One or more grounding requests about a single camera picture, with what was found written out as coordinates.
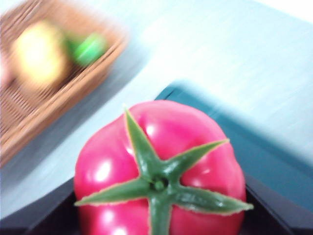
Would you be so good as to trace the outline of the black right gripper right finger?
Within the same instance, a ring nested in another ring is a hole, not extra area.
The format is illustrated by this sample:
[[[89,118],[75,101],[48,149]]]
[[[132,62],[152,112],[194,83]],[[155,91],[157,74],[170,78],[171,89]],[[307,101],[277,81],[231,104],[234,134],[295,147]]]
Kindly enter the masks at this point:
[[[311,235],[313,213],[246,176],[246,199],[254,209],[245,212],[242,235]]]

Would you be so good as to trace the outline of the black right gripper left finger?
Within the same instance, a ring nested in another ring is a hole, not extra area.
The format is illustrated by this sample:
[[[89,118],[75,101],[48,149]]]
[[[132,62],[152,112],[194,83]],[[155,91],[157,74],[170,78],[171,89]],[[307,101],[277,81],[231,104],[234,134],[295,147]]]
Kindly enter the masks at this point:
[[[0,221],[2,235],[79,235],[73,179]]]

